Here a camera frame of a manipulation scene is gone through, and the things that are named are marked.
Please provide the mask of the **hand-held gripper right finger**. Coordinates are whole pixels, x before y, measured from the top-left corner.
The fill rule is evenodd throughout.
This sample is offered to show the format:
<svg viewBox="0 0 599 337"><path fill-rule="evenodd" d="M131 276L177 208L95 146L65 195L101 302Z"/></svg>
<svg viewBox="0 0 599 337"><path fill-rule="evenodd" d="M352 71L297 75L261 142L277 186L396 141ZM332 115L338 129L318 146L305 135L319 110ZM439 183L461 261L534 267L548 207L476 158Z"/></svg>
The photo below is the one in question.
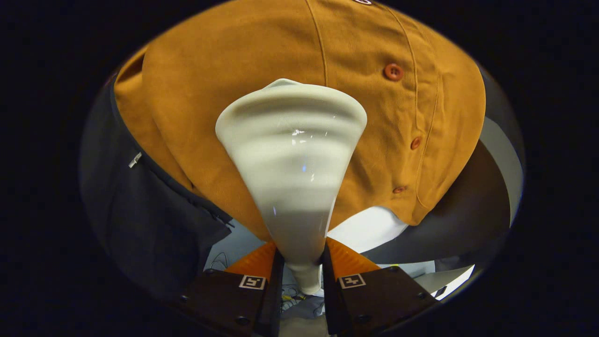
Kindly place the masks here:
<svg viewBox="0 0 599 337"><path fill-rule="evenodd" d="M389 336L438 305L400 267L379 267L332 238L321 266L330 335Z"/></svg>

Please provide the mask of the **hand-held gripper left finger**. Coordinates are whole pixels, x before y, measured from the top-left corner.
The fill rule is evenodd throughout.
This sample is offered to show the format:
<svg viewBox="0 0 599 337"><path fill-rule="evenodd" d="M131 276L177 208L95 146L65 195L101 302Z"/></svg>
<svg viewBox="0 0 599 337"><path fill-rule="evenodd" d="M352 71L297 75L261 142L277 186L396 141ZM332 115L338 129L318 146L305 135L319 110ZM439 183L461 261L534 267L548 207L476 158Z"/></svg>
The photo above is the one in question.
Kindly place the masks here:
<svg viewBox="0 0 599 337"><path fill-rule="evenodd" d="M263 244L224 271L203 271L175 308L217 337L277 337L284 264L274 242Z"/></svg>

